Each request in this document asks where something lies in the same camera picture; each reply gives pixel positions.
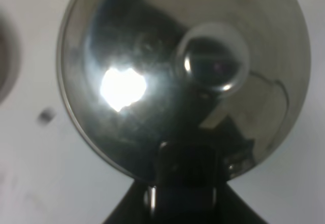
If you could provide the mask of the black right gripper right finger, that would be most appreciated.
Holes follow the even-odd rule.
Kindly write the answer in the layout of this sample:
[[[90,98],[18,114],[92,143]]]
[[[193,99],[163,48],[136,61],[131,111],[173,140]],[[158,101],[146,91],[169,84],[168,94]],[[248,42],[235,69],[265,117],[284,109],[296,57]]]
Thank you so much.
[[[233,191],[226,181],[218,181],[217,184],[215,218],[215,223],[225,224],[267,223]]]

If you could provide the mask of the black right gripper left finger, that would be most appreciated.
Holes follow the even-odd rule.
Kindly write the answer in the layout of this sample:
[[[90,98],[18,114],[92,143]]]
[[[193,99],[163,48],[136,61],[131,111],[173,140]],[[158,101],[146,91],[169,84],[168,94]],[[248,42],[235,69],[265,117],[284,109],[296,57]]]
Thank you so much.
[[[151,213],[149,200],[145,202],[145,197],[151,195],[152,188],[157,186],[134,181],[103,223],[157,223]]]

